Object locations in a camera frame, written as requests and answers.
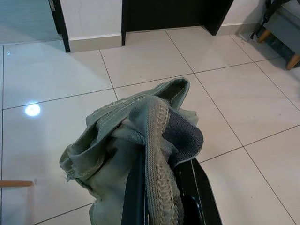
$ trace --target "white tile floor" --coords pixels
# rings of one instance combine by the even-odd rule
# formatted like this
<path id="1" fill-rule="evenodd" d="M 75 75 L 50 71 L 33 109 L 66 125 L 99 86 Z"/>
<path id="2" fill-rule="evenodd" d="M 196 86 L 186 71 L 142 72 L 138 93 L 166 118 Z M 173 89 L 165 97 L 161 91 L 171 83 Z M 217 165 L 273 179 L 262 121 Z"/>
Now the white tile floor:
<path id="1" fill-rule="evenodd" d="M 2 225 L 90 224 L 93 198 L 66 182 L 61 153 L 93 110 L 175 76 L 191 82 L 183 108 L 198 113 L 197 159 L 223 224 L 300 225 L 300 68 L 286 71 L 280 55 L 246 36 L 196 27 L 72 54 L 61 41 L 0 46 L 2 179 L 35 182 L 2 190 Z"/>

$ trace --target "gray chair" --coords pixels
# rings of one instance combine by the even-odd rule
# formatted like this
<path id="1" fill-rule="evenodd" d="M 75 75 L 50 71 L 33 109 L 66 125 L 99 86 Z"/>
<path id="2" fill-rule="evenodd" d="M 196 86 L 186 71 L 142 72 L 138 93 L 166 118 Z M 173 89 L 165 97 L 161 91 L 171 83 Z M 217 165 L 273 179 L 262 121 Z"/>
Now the gray chair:
<path id="1" fill-rule="evenodd" d="M 283 4 L 273 14 L 266 30 L 259 37 L 258 42 L 263 42 L 271 33 L 288 46 L 295 54 L 286 65 L 286 69 L 292 69 L 300 61 L 300 4 L 297 0 Z"/>

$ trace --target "wooden stick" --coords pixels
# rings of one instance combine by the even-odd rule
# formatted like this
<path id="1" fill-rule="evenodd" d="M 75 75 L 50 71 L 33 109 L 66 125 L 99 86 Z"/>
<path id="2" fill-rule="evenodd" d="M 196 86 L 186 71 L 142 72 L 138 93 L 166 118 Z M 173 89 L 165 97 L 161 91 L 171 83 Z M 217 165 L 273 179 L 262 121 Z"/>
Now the wooden stick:
<path id="1" fill-rule="evenodd" d="M 299 61 L 300 61 L 300 55 L 294 54 L 291 60 L 286 65 L 286 69 L 287 70 L 292 69 Z"/>
<path id="2" fill-rule="evenodd" d="M 257 42 L 261 43 L 263 41 L 265 41 L 265 39 L 267 39 L 267 37 L 271 34 L 270 30 L 265 30 L 262 35 L 258 38 Z"/>
<path id="3" fill-rule="evenodd" d="M 1 188 L 13 188 L 13 187 L 29 187 L 33 185 L 29 180 L 0 180 Z"/>

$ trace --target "white wall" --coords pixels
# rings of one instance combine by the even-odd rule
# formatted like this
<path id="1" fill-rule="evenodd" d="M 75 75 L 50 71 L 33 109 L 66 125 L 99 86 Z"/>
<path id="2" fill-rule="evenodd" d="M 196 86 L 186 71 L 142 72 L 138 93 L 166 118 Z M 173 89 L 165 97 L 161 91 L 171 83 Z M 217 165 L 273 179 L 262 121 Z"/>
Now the white wall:
<path id="1" fill-rule="evenodd" d="M 120 35 L 122 0 L 60 0 L 69 40 Z"/>
<path id="2" fill-rule="evenodd" d="M 265 0 L 234 0 L 222 26 L 259 23 L 265 11 Z"/>

